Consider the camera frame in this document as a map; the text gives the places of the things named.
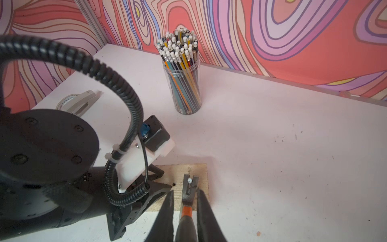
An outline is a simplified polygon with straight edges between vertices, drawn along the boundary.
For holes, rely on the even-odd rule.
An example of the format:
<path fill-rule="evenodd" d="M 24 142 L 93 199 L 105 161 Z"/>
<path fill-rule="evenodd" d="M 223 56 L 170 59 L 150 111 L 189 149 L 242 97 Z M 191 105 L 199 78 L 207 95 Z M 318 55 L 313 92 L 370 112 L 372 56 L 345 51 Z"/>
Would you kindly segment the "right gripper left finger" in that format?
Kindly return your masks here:
<path fill-rule="evenodd" d="M 173 242 L 174 191 L 170 191 L 161 206 L 145 242 Z"/>

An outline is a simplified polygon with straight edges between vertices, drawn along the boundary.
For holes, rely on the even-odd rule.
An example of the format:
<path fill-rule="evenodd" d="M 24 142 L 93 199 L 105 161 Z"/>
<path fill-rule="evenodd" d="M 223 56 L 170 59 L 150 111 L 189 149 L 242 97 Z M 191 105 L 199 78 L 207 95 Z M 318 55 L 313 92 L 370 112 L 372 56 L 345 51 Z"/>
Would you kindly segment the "claw hammer orange black handle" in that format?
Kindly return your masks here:
<path fill-rule="evenodd" d="M 178 228 L 176 231 L 175 241 L 176 242 L 197 242 L 198 236 L 195 229 L 195 224 L 192 218 L 193 203 L 196 195 L 196 191 L 199 183 L 199 176 L 193 176 L 192 188 L 190 195 L 186 194 L 187 190 L 187 179 L 190 177 L 189 174 L 183 176 L 182 186 L 182 200 L 181 210 Z"/>

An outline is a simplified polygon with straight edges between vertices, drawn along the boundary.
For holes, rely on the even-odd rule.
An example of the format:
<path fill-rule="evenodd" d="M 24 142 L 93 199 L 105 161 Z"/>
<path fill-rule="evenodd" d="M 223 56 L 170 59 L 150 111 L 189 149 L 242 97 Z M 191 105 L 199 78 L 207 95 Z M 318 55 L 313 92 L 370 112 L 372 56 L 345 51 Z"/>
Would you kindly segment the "wooden block with nails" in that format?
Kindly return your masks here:
<path fill-rule="evenodd" d="M 180 211 L 183 189 L 183 175 L 189 174 L 199 177 L 198 188 L 204 191 L 208 201 L 210 201 L 208 168 L 205 163 L 197 164 L 173 164 L 173 165 L 156 165 L 164 171 L 161 178 L 155 180 L 157 183 L 172 186 L 174 191 L 174 211 Z"/>

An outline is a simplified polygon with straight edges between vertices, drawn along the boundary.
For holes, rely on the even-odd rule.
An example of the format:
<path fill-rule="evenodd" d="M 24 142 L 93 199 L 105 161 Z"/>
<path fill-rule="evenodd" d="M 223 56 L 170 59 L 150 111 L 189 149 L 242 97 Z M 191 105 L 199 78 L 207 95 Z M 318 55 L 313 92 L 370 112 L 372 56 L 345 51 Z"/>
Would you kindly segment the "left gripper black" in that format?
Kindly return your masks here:
<path fill-rule="evenodd" d="M 128 192 L 118 192 L 118 179 L 114 165 L 105 168 L 105 196 L 113 205 L 113 210 L 107 214 L 109 238 L 113 242 L 121 239 L 126 232 L 126 226 L 134 223 L 149 207 L 166 195 L 171 185 L 157 183 L 155 180 L 163 177 L 164 171 L 151 164 L 153 172 L 150 179 L 140 175 L 135 179 L 135 186 Z"/>

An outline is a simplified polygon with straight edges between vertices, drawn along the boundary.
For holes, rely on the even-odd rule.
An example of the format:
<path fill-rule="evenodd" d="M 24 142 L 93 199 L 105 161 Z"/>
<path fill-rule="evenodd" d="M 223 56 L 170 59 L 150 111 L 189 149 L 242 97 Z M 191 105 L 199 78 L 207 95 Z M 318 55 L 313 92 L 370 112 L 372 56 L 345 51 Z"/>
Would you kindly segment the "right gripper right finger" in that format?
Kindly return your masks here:
<path fill-rule="evenodd" d="M 210 203 L 201 189 L 197 190 L 197 226 L 199 242 L 227 242 Z"/>

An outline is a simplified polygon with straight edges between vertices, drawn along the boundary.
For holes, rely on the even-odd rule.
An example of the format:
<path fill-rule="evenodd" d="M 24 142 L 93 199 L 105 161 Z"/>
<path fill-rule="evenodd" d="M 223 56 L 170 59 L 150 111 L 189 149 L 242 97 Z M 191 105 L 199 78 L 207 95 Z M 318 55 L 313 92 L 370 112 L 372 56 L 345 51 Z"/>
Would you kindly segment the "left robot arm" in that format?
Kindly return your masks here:
<path fill-rule="evenodd" d="M 102 83 L 125 103 L 131 114 L 128 131 L 108 154 L 104 167 L 95 167 L 99 140 L 83 119 L 58 110 L 11 113 L 1 105 L 1 239 L 60 228 L 105 215 L 111 241 L 126 226 L 165 197 L 161 213 L 173 214 L 171 186 L 155 182 L 163 171 L 146 165 L 118 191 L 117 163 L 141 134 L 143 108 L 129 83 L 116 71 L 69 45 L 26 35 L 1 36 L 1 69 L 18 59 L 58 64 Z"/>

